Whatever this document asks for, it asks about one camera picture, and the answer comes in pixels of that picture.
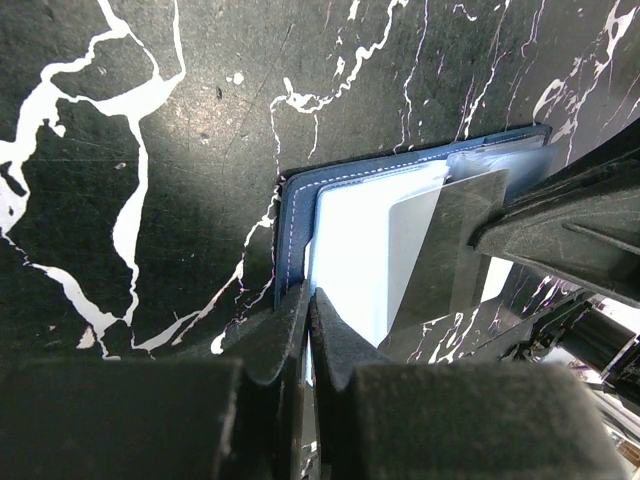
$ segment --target marble tabletop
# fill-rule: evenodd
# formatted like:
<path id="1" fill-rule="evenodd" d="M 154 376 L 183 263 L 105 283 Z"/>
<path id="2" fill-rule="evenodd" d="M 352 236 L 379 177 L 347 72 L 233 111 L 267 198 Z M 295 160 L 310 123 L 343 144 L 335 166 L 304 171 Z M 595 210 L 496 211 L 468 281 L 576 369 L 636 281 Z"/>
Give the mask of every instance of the marble tabletop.
<path id="1" fill-rule="evenodd" d="M 640 115 L 639 10 L 5 0 L 0 372 L 29 357 L 223 351 L 271 308 L 292 170 L 536 121 L 562 168 Z M 452 361 L 565 291 L 514 268 L 491 305 L 382 348 Z"/>

